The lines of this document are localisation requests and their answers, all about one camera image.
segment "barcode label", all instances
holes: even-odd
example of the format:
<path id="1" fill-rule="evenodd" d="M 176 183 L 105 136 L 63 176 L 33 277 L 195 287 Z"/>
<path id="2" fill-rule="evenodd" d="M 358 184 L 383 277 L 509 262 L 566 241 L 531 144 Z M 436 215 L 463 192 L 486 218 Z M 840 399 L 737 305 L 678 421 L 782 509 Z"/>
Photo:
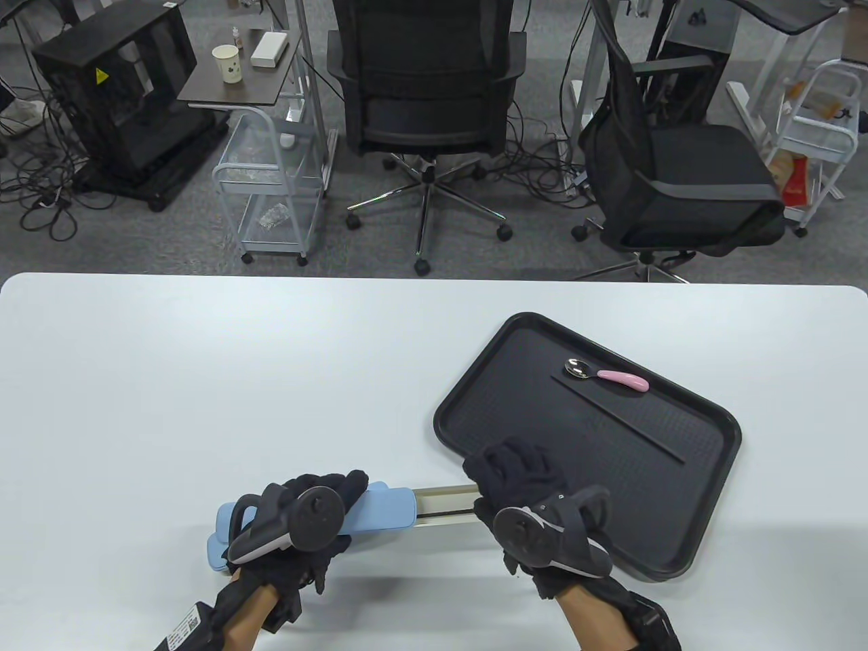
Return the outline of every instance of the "barcode label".
<path id="1" fill-rule="evenodd" d="M 181 623 L 166 637 L 168 651 L 175 651 L 196 630 L 199 624 L 199 611 L 193 606 L 190 612 L 184 615 Z"/>

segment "black computer case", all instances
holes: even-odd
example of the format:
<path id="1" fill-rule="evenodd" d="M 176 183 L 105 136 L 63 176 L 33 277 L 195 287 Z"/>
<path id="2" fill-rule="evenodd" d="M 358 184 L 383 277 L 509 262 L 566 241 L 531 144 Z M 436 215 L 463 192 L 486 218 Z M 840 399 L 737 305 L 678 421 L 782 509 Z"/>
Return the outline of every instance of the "black computer case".
<path id="1" fill-rule="evenodd" d="M 120 0 L 33 56 L 107 178 L 145 182 L 215 124 L 213 111 L 176 99 L 196 57 L 175 3 Z"/>

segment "hand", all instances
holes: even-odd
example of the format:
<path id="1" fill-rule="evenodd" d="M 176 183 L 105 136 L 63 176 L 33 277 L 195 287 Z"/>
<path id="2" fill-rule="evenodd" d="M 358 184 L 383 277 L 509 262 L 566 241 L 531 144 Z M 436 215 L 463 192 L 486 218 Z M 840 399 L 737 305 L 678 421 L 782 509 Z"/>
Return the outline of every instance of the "hand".
<path id="1" fill-rule="evenodd" d="M 349 475 L 302 475 L 284 484 L 294 498 L 313 486 L 328 486 L 333 489 L 344 503 L 344 511 L 349 511 L 368 486 L 368 476 L 361 470 L 354 470 Z M 332 559 L 346 551 L 350 546 L 349 536 L 338 536 L 328 546 L 319 551 L 302 552 L 295 548 L 276 549 L 259 558 L 241 565 L 243 574 L 256 576 L 263 585 L 273 586 L 280 596 L 280 603 L 275 610 L 297 610 L 299 590 L 311 583 L 317 594 L 321 595 L 326 587 L 326 571 Z"/>

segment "white box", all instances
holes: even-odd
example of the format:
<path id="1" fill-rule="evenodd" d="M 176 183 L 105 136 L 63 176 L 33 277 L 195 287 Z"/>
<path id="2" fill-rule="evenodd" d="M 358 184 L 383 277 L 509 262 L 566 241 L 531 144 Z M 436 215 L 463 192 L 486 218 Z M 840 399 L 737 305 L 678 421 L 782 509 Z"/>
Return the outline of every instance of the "white box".
<path id="1" fill-rule="evenodd" d="M 285 31 L 266 32 L 250 56 L 250 64 L 257 68 L 277 68 L 277 62 L 287 43 L 289 35 Z"/>

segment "shoe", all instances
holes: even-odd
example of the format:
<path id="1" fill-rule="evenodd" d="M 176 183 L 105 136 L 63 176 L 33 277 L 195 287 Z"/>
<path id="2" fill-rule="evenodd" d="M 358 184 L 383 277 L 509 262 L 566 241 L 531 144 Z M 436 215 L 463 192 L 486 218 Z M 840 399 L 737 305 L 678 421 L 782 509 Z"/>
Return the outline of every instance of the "shoe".
<path id="1" fill-rule="evenodd" d="M 9 138 L 18 138 L 43 123 L 45 119 L 45 102 L 15 99 L 3 111 L 0 111 L 0 134 Z"/>

